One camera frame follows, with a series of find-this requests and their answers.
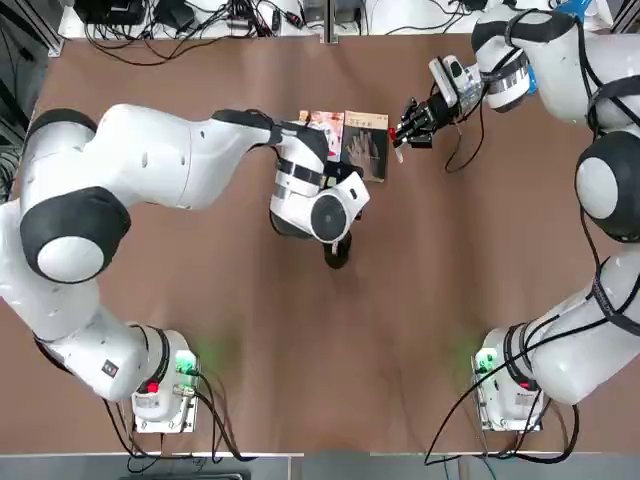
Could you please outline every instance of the floor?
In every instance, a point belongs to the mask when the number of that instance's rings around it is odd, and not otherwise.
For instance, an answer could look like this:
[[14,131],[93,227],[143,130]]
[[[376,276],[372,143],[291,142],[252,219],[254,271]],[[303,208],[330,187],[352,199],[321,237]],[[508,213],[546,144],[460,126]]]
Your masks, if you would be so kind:
[[[422,459],[415,455],[377,456],[366,454],[327,452],[294,459],[291,465],[292,480],[491,480],[486,466],[469,458],[469,475],[459,477],[455,462],[448,472],[440,465],[425,469]],[[627,480],[637,477],[640,457],[621,455],[574,455],[565,463],[555,466],[526,464],[519,460],[491,463],[498,480]],[[147,478],[174,478],[194,473],[199,465],[190,460],[164,461],[147,471]],[[202,473],[243,472],[252,480],[286,480],[290,465],[286,458],[260,459],[250,464],[238,464],[224,460],[213,466],[207,462]],[[50,456],[50,457],[0,457],[0,478],[14,480],[115,480],[126,478],[126,457],[111,456]]]

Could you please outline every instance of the black cable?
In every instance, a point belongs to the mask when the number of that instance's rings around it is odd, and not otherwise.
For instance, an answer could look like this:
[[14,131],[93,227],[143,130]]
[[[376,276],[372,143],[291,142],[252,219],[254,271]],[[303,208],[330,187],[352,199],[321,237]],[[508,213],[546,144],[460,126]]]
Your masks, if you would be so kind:
[[[97,50],[99,50],[103,54],[105,54],[105,55],[107,55],[109,57],[112,57],[112,58],[114,58],[116,60],[119,60],[121,62],[124,62],[124,63],[126,63],[128,65],[138,66],[138,67],[142,67],[142,66],[147,66],[147,67],[160,66],[160,65],[164,65],[165,63],[184,55],[185,53],[187,53],[187,52],[189,52],[189,51],[191,51],[191,50],[193,50],[195,48],[200,48],[200,47],[205,47],[205,46],[208,46],[208,45],[212,45],[213,43],[215,43],[215,42],[217,42],[219,40],[222,40],[224,38],[249,38],[249,37],[251,37],[252,34],[253,34],[253,31],[249,30],[246,35],[242,35],[242,36],[226,35],[226,36],[223,36],[223,37],[213,38],[213,39],[211,39],[211,40],[209,40],[207,42],[204,42],[204,43],[198,43],[198,44],[195,44],[195,45],[191,45],[191,46],[181,50],[181,48],[183,47],[184,43],[187,40],[193,39],[193,37],[197,33],[200,33],[200,39],[201,39],[202,38],[202,34],[204,33],[204,30],[206,30],[206,28],[208,28],[209,26],[213,25],[217,21],[224,20],[225,16],[229,12],[230,5],[232,5],[231,2],[233,2],[233,1],[234,0],[230,0],[230,2],[227,2],[227,3],[223,4],[218,10],[213,11],[211,16],[207,20],[202,22],[193,31],[189,32],[187,35],[185,35],[183,38],[181,38],[179,43],[178,43],[178,45],[168,55],[165,55],[165,54],[162,54],[162,53],[156,51],[148,42],[146,42],[147,39],[153,39],[153,28],[157,24],[157,22],[155,20],[148,21],[147,25],[145,25],[145,27],[143,28],[143,30],[141,31],[141,33],[137,37],[131,37],[130,35],[127,35],[125,37],[125,38],[127,38],[127,43],[125,43],[124,45],[107,46],[107,45],[99,44],[89,34],[87,25],[85,25],[85,36],[87,37],[87,40],[89,41],[89,43],[94,48],[96,48]],[[145,44],[146,44],[147,48],[149,48],[154,53],[154,55],[159,57],[161,60],[156,61],[156,62],[145,62],[145,63],[136,62],[136,61],[132,61],[132,60],[126,59],[124,57],[121,57],[119,55],[116,55],[115,53],[109,51],[109,50],[116,50],[116,49],[126,48],[127,46],[129,46],[133,42],[135,42],[136,40],[145,40]]]
[[213,421],[218,424],[218,427],[220,428],[220,433],[222,435],[222,438],[224,439],[224,442],[227,445],[227,448],[229,449],[229,452],[231,452],[231,455],[233,455],[233,458],[235,458],[239,462],[251,462],[251,461],[255,460],[256,457],[245,457],[238,451],[238,448],[235,445],[235,442],[233,442],[231,440],[231,438],[229,437],[229,434],[226,431],[224,423],[222,422],[220,416],[218,415],[218,412],[216,412],[216,410],[213,408],[213,405],[211,404],[209,399],[207,397],[205,397],[204,395],[202,395],[200,392],[196,392],[196,398],[198,398],[202,403],[204,403],[205,406],[211,412],[211,415],[213,417]]
[[491,467],[491,465],[489,464],[489,460],[487,460],[483,456],[477,456],[476,458],[479,458],[480,460],[482,460],[484,464],[487,466],[487,470],[489,470],[492,480],[498,480],[498,477],[496,477],[496,472],[493,470],[493,467]]
[[[580,20],[578,18],[575,19],[577,28],[578,28],[578,50],[579,50],[579,60],[580,60],[580,71],[582,74],[582,79],[583,79],[583,83],[584,83],[584,88],[585,91],[587,92],[587,95],[589,98],[591,98],[591,86],[589,85],[589,79],[588,76],[591,77],[591,79],[593,80],[593,82],[598,86],[601,87],[602,86],[602,82],[599,80],[599,78],[597,77],[597,75],[595,74],[595,72],[593,71],[593,69],[591,68],[591,65],[589,63],[589,60],[586,56],[586,48],[585,48],[585,38],[584,38],[584,27],[582,25],[582,23],[580,22]],[[629,116],[629,118],[631,118],[635,123],[637,116],[635,114],[633,114],[633,112],[630,112],[628,107],[626,107],[626,105],[624,105],[620,99],[618,98],[612,98],[611,101],[618,106],[618,108],[620,108],[625,114],[627,114],[627,116]],[[594,132],[594,140],[595,138],[597,138],[597,135],[600,131],[600,127],[597,121],[597,115],[595,113],[595,108],[592,109],[592,111],[590,112],[590,116],[591,119],[589,121],[589,126],[592,128],[593,132]],[[594,284],[596,282],[599,282],[600,280],[600,275],[602,273],[602,264],[600,263],[600,258],[598,256],[598,251],[595,247],[595,243],[593,242],[593,238],[591,237],[591,234],[589,232],[589,229],[587,228],[586,225],[586,221],[585,221],[585,212],[584,209],[581,207],[580,208],[580,222],[582,224],[582,228],[585,234],[585,237],[587,239],[587,242],[589,243],[589,248],[591,250],[591,254],[593,256],[593,260],[595,263],[595,277],[594,277]],[[502,370],[503,368],[506,368],[508,365],[514,363],[516,360],[518,360],[519,358],[523,357],[524,355],[526,355],[528,352],[534,350],[535,348],[538,348],[542,345],[545,345],[547,343],[550,343],[552,341],[561,339],[561,338],[565,338],[571,335],[575,335],[578,333],[582,333],[582,332],[586,332],[588,330],[592,330],[594,328],[597,328],[599,326],[602,326],[604,324],[606,324],[608,322],[608,320],[606,318],[603,318],[601,320],[589,323],[587,325],[583,325],[581,327],[577,327],[556,335],[552,335],[550,337],[544,338],[542,340],[540,340],[539,342],[536,342],[534,345],[531,346],[525,346],[524,350],[522,350],[519,354],[513,356],[512,358],[510,358],[509,360],[505,361],[502,365],[498,366],[496,369],[494,369],[492,372],[488,373],[487,375],[484,375],[480,380],[478,380],[476,383],[474,383],[471,388],[469,390],[467,390],[459,399],[458,401],[456,401],[454,403],[454,405],[451,407],[451,409],[449,410],[449,412],[447,413],[447,415],[445,416],[445,419],[443,420],[442,424],[440,425],[440,427],[438,428],[438,431],[436,432],[436,435],[431,443],[431,446],[429,447],[429,450],[427,452],[427,455],[425,457],[425,465],[430,465],[433,464],[435,462],[429,462],[429,456],[431,455],[431,453],[433,452],[433,449],[435,447],[435,444],[438,440],[438,438],[440,437],[440,434],[442,433],[442,431],[444,430],[444,427],[446,426],[447,422],[449,421],[449,419],[451,418],[451,416],[453,415],[453,413],[455,412],[455,410],[460,406],[460,404],[466,399],[467,396],[469,396],[476,388],[478,388],[484,381],[486,381],[487,379],[489,379],[490,377],[492,377],[493,375],[495,375],[498,371]],[[563,460],[565,460],[573,451],[573,449],[575,448],[575,445],[577,443],[578,440],[578,435],[580,433],[580,413],[579,413],[579,409],[577,407],[577,405],[573,405],[573,414],[574,414],[574,427],[573,427],[573,433],[571,436],[571,439],[569,441],[569,445],[567,446],[567,448],[565,449],[565,451],[559,455],[558,457],[554,457],[551,459],[547,459],[547,458],[538,458],[538,457],[532,457],[529,455],[524,455],[524,454],[516,454],[517,458],[523,459],[523,460],[527,460],[530,462],[534,462],[534,463],[545,463],[545,464],[552,464],[552,463],[559,463]]]
[[458,12],[457,12],[457,9],[456,9],[456,11],[454,11],[454,12],[448,12],[448,11],[447,11],[447,10],[445,10],[445,9],[444,9],[444,7],[443,7],[442,5],[440,5],[440,3],[439,3],[439,2],[437,2],[436,0],[428,0],[428,1],[429,1],[429,2],[431,2],[431,3],[433,3],[436,7],[438,7],[438,8],[440,9],[440,11],[441,11],[442,13],[444,13],[445,15],[455,15],[456,13],[458,13]]
[[449,469],[447,468],[447,462],[442,462],[442,466],[444,467],[444,476],[447,480],[451,480],[449,478]]
[[515,457],[520,460],[526,460],[532,463],[541,463],[544,465],[553,465],[564,462],[569,458],[576,447],[576,443],[578,443],[578,436],[580,435],[580,411],[578,410],[578,405],[572,405],[571,407],[573,408],[573,432],[571,434],[571,439],[569,440],[569,445],[565,448],[564,452],[553,458],[533,457],[524,453],[517,453]]
[[[484,97],[484,95],[480,98],[478,103],[482,104],[483,97]],[[460,141],[462,139],[462,134],[460,134],[459,137],[458,137],[458,144],[456,145],[456,148],[454,149],[453,153],[451,154],[451,156],[447,160],[447,163],[444,164],[445,172],[447,172],[447,173],[457,173],[457,172],[465,169],[471,162],[473,162],[473,160],[476,158],[476,156],[480,152],[480,149],[482,148],[482,144],[484,143],[484,114],[483,114],[483,111],[484,110],[482,108],[482,105],[480,105],[480,141],[478,142],[478,146],[476,147],[475,151],[473,152],[473,155],[471,155],[469,160],[464,162],[462,165],[459,165],[458,167],[453,168],[453,169],[449,168],[449,165],[451,164],[451,162],[455,158],[456,153],[458,152],[458,147],[460,146]]]
[[[491,73],[495,73],[498,70],[500,70],[503,66],[506,65],[506,63],[516,53],[518,53],[518,49],[517,48],[511,49],[504,57],[502,57],[500,59],[500,61],[498,63],[496,63],[496,65],[495,65],[495,67],[493,67],[493,70],[491,71]],[[434,88],[434,86],[432,85],[432,87],[431,87],[431,93],[432,94],[433,94],[433,88]],[[458,140],[456,142],[456,146],[453,149],[453,153],[451,153],[451,155],[447,159],[446,163],[444,164],[444,170],[447,173],[456,173],[456,172],[459,172],[460,170],[466,168],[476,158],[476,156],[478,155],[478,152],[480,152],[480,148],[482,148],[482,144],[484,143],[484,114],[482,112],[482,107],[483,107],[482,103],[483,103],[484,97],[487,95],[488,91],[489,91],[489,87],[487,85],[485,85],[485,87],[482,89],[482,93],[480,94],[480,99],[476,102],[476,104],[473,106],[473,108],[467,114],[465,114],[460,120],[455,122],[455,124],[460,124],[460,123],[466,122],[469,119],[469,117],[473,114],[473,112],[475,112],[476,109],[480,108],[480,142],[478,142],[478,146],[476,147],[476,150],[473,152],[473,155],[471,155],[471,158],[469,158],[469,160],[464,162],[462,165],[460,165],[459,167],[454,168],[454,169],[450,169],[449,168],[449,165],[451,164],[451,162],[455,158],[456,154],[458,153],[458,149],[460,148],[460,143],[462,142],[462,133],[460,132],[459,127],[458,127]]]
[[102,399],[102,402],[104,403],[105,409],[107,410],[107,414],[109,415],[109,420],[111,420],[111,425],[113,427],[113,430],[116,432],[116,435],[118,437],[118,441],[120,442],[120,445],[122,446],[124,451],[129,454],[129,456],[135,457],[135,458],[157,458],[159,460],[186,460],[186,459],[195,458],[192,454],[189,454],[189,455],[152,455],[152,454],[149,454],[149,453],[145,452],[140,447],[140,445],[138,445],[138,443],[133,438],[133,432],[131,432],[131,434],[129,435],[129,440],[131,441],[131,444],[134,446],[134,448],[139,452],[139,453],[135,453],[131,448],[129,448],[129,446],[125,443],[124,439],[122,438],[122,433],[120,432],[120,429],[118,428],[118,425],[116,424],[116,420],[115,420],[115,417],[113,416],[113,412],[111,411],[111,407],[109,405],[109,402],[107,402],[104,398]]
[[146,472],[151,467],[153,467],[157,463],[158,460],[160,460],[159,458],[156,458],[150,464],[145,465],[144,467],[142,467],[142,468],[140,468],[138,470],[135,470],[135,469],[131,468],[131,460],[134,460],[134,459],[135,459],[135,457],[127,458],[127,472],[132,473],[134,475],[139,475],[139,474],[142,474],[142,473]]
[[453,457],[442,457],[440,460],[433,460],[429,463],[425,463],[425,465],[437,465],[438,463],[452,462],[459,458],[462,458],[462,455],[454,455]]
[[431,456],[431,453],[433,452],[433,449],[434,449],[434,447],[436,445],[436,442],[438,441],[438,438],[440,438],[440,435],[442,434],[442,431],[444,430],[444,427],[449,422],[449,419],[453,416],[454,412],[462,404],[462,402],[471,393],[473,393],[474,390],[476,390],[480,385],[482,385],[486,380],[488,380],[489,378],[493,377],[496,373],[498,373],[502,369],[507,368],[508,365],[514,363],[519,358],[522,358],[524,356],[525,352],[530,352],[530,351],[532,351],[532,350],[534,350],[534,349],[536,349],[538,347],[541,347],[542,345],[546,345],[547,343],[553,342],[555,340],[559,340],[561,338],[566,338],[566,337],[569,337],[571,335],[576,335],[578,333],[583,333],[583,332],[586,332],[588,330],[592,330],[594,328],[597,328],[597,327],[600,327],[600,326],[604,325],[605,323],[607,323],[606,319],[597,320],[597,321],[589,323],[587,325],[583,325],[581,327],[576,327],[576,328],[568,330],[566,332],[562,332],[562,333],[559,333],[557,335],[553,335],[551,337],[547,337],[547,338],[545,338],[543,340],[540,340],[539,342],[536,342],[533,345],[531,345],[528,349],[525,349],[525,350],[521,351],[520,353],[518,353],[517,355],[514,355],[509,360],[505,361],[502,365],[499,365],[498,367],[493,369],[491,372],[489,372],[486,375],[484,375],[483,377],[481,377],[480,380],[475,382],[471,386],[471,388],[469,388],[465,393],[463,393],[462,396],[449,409],[449,412],[445,416],[444,420],[442,421],[442,424],[440,425],[440,427],[438,428],[438,431],[436,432],[436,435],[435,435],[433,441],[431,442],[431,446],[429,447],[429,450],[428,450],[428,452],[426,454],[424,464],[425,465],[432,465],[434,463],[439,463],[438,461],[429,462],[428,460],[429,460],[429,457]]
[[449,25],[447,25],[445,27],[445,29],[442,30],[442,33],[447,33],[449,31],[449,29],[451,27],[453,27],[456,23],[458,23],[464,17],[467,17],[467,16],[471,15],[471,12],[465,13],[464,12],[464,4],[462,2],[458,2],[458,6],[456,7],[456,11],[454,12],[453,16],[455,16],[455,15],[459,15],[458,18],[453,20]]
[[400,30],[417,30],[420,32],[428,31],[428,30],[438,30],[439,28],[446,27],[449,22],[451,22],[452,18],[449,18],[446,22],[441,23],[440,25],[433,25],[431,27],[413,27],[411,25],[406,25],[404,27],[394,28],[393,30],[385,33],[385,35],[392,35]]

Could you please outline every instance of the hand image on book cover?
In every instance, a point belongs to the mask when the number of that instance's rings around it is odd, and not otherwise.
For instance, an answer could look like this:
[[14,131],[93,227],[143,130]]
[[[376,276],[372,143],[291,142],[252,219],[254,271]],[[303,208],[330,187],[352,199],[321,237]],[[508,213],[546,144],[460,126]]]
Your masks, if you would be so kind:
[[370,131],[360,130],[351,137],[351,142],[347,145],[349,153],[349,163],[356,167],[361,167],[364,171],[364,178],[383,177],[374,171],[376,165],[380,163],[378,147],[373,143]]

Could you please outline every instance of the white label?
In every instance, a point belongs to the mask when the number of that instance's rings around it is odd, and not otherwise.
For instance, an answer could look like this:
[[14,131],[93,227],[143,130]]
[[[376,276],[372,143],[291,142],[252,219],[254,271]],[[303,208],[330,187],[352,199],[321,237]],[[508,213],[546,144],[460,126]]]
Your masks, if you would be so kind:
[[533,405],[533,401],[535,400],[535,395],[522,395],[518,393],[516,395],[516,405],[521,407],[530,407]]
[[136,406],[140,408],[158,408],[160,401],[155,397],[135,397]]

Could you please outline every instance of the electronic equipment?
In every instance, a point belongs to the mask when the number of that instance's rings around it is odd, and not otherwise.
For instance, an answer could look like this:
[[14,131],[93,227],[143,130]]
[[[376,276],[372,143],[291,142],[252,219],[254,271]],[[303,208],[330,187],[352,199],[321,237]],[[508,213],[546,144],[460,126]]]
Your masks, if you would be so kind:
[[82,23],[140,25],[146,13],[143,0],[75,0],[73,9]]

